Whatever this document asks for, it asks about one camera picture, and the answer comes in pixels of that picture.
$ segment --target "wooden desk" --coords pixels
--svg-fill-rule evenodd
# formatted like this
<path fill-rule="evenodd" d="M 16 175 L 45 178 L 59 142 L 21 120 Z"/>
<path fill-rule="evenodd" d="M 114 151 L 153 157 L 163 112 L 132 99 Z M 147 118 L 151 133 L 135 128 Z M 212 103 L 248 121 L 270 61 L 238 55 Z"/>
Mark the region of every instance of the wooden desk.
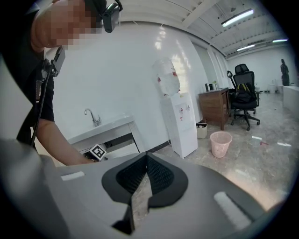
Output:
<path fill-rule="evenodd" d="M 230 112 L 228 87 L 199 94 L 199 105 L 203 120 L 207 123 L 216 122 L 224 130 Z"/>

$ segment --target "ceiling light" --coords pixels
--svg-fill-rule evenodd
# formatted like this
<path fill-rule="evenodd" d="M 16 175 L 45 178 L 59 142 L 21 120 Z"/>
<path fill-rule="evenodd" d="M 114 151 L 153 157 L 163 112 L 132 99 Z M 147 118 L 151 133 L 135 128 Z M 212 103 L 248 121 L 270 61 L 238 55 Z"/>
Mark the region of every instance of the ceiling light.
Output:
<path fill-rule="evenodd" d="M 236 15 L 236 16 L 233 16 L 232 18 L 224 21 L 222 24 L 223 27 L 227 27 L 228 25 L 234 23 L 235 21 L 238 21 L 244 17 L 247 17 L 249 15 L 253 14 L 253 10 L 252 9 L 249 9 L 249 10 L 246 10 L 244 12 L 241 12 L 240 14 Z"/>
<path fill-rule="evenodd" d="M 288 39 L 278 39 L 278 40 L 274 40 L 272 41 L 273 43 L 276 43 L 276 42 L 286 42 Z"/>
<path fill-rule="evenodd" d="M 255 45 L 250 45 L 250 46 L 247 46 L 247 47 L 242 47 L 242 48 L 237 49 L 237 51 L 245 50 L 245 49 L 248 49 L 248 48 L 252 48 L 252 47 L 254 47 L 254 46 L 255 46 Z"/>

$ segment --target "black t-shirt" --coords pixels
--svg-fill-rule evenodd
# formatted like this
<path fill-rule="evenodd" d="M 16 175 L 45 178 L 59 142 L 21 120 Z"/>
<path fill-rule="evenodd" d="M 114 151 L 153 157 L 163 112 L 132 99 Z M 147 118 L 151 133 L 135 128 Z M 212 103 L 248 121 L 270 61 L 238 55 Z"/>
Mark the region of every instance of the black t-shirt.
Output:
<path fill-rule="evenodd" d="M 24 16 L 23 21 L 16 29 L 16 33 L 7 41 L 3 49 L 3 56 L 16 83 L 32 103 L 33 107 L 26 117 L 17 136 L 17 140 L 29 144 L 31 141 L 31 130 L 37 121 L 40 109 L 40 102 L 43 96 L 44 84 L 41 86 L 39 103 L 36 102 L 36 81 L 41 72 L 43 57 L 39 57 L 31 48 L 30 29 L 37 12 Z M 45 100 L 41 119 L 54 121 L 53 113 L 54 81 L 50 77 L 47 84 Z"/>

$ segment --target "ceiling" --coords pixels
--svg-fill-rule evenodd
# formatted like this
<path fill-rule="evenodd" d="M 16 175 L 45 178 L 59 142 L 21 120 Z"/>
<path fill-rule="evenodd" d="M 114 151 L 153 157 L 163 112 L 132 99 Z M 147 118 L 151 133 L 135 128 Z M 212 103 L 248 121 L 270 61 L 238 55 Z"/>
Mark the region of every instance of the ceiling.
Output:
<path fill-rule="evenodd" d="M 257 0 L 121 0 L 120 21 L 148 21 L 169 25 L 194 34 L 226 57 L 240 47 L 269 47 L 285 34 Z M 252 8 L 254 14 L 223 27 L 225 20 Z"/>

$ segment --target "person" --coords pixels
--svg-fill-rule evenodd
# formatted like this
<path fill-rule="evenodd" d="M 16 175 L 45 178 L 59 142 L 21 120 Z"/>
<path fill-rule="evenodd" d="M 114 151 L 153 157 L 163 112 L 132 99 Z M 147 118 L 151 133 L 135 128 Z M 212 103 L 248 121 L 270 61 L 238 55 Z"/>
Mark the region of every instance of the person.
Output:
<path fill-rule="evenodd" d="M 106 9 L 102 0 L 101 11 Z M 34 4 L 18 23 L 17 31 L 9 38 L 2 51 L 13 78 L 33 107 L 26 117 L 17 140 L 30 144 L 31 130 L 37 121 L 40 109 L 38 75 L 45 58 L 45 47 L 54 48 L 72 44 L 81 33 L 90 33 L 96 26 L 96 18 L 85 7 L 84 0 L 53 0 L 44 10 Z M 41 118 L 36 137 L 42 146 L 58 161 L 65 165 L 91 163 L 64 138 L 54 121 L 53 100 L 54 80 L 49 78 Z"/>
<path fill-rule="evenodd" d="M 284 59 L 281 59 L 281 66 L 280 66 L 280 70 L 282 73 L 282 85 L 283 86 L 289 86 L 290 85 L 290 78 L 289 78 L 289 69 L 287 67 L 287 65 L 285 64 Z"/>

